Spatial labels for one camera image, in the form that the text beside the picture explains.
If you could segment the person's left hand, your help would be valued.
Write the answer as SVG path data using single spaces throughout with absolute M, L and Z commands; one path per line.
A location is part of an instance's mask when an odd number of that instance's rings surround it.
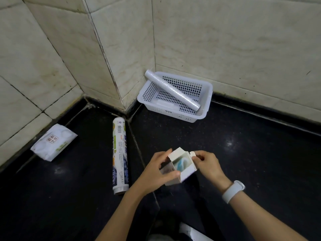
M 157 190 L 159 187 L 164 185 L 162 183 L 163 174 L 160 172 L 160 167 L 171 152 L 172 149 L 156 152 L 145 167 L 140 177 L 133 184 L 131 189 L 133 189 L 134 193 L 137 194 L 140 198 L 143 198 L 147 194 Z

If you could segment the person's right hand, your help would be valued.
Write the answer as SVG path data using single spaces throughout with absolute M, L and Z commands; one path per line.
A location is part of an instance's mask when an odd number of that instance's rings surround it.
M 200 158 L 202 160 L 202 171 L 200 172 L 223 194 L 232 185 L 232 182 L 223 173 L 215 154 L 203 150 L 194 152 L 196 156 L 192 158 Z

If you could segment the small white cardboard box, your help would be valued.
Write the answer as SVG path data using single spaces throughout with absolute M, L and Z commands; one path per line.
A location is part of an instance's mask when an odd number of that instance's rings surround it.
M 187 157 L 191 161 L 191 165 L 186 168 L 184 171 L 181 172 L 180 176 L 180 183 L 182 183 L 184 180 L 186 180 L 190 175 L 192 175 L 194 172 L 196 172 L 197 168 L 192 160 L 192 157 L 196 156 L 194 151 L 185 151 L 181 147 L 175 149 L 172 151 L 168 157 L 166 158 L 165 162 L 161 164 L 160 172 L 162 174 L 169 173 L 171 171 L 175 171 L 173 162 L 181 157 Z

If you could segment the person's right forearm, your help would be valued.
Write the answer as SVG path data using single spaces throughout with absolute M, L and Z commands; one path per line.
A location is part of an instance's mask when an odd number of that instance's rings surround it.
M 235 194 L 229 204 L 255 241 L 308 241 L 259 206 L 243 191 Z

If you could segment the person's left forearm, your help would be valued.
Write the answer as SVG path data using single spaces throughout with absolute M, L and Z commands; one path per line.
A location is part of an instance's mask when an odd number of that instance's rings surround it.
M 95 241 L 126 241 L 137 207 L 150 192 L 140 185 L 130 187 Z

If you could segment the blue and white packet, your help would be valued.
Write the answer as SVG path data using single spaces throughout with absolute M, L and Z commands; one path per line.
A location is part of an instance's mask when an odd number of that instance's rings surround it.
M 173 162 L 173 165 L 175 170 L 182 172 L 191 165 L 191 161 L 187 157 L 181 157 L 176 159 Z

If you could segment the white wristband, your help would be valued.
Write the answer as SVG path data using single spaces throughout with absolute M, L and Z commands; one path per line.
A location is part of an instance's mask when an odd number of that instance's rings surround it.
M 233 184 L 223 193 L 222 199 L 228 204 L 230 200 L 240 191 L 245 190 L 245 185 L 235 180 Z

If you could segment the white perforated plastic basket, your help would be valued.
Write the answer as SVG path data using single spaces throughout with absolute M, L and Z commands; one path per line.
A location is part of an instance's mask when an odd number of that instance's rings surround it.
M 200 109 L 192 110 L 148 79 L 137 97 L 148 110 L 191 123 L 206 117 L 213 94 L 211 83 L 166 72 L 155 74 L 198 102 Z

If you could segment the printed plastic bag roll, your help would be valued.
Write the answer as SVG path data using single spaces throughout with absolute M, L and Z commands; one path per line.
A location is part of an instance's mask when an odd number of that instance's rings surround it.
M 129 189 L 126 124 L 122 117 L 113 120 L 113 192 L 115 195 Z

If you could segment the white paper piece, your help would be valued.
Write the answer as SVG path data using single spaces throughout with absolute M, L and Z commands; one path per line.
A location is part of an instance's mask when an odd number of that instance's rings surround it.
M 211 238 L 183 222 L 179 224 L 179 233 L 187 235 L 192 241 L 213 241 Z

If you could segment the clear plastic wrap roll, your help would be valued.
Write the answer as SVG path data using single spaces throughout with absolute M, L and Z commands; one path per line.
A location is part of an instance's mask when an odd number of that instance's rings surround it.
M 145 72 L 145 77 L 149 79 L 151 82 L 155 83 L 158 87 L 162 88 L 165 92 L 169 93 L 177 100 L 181 101 L 183 104 L 187 105 L 194 111 L 198 111 L 200 109 L 200 104 L 194 100 L 192 100 L 189 96 L 181 92 L 179 89 L 171 85 L 168 81 L 163 78 L 157 76 L 150 70 Z

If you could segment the white wet wipes packet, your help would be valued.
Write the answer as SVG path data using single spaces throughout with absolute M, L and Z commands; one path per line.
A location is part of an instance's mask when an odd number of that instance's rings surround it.
M 31 151 L 45 161 L 53 161 L 78 135 L 63 125 L 53 125 Z

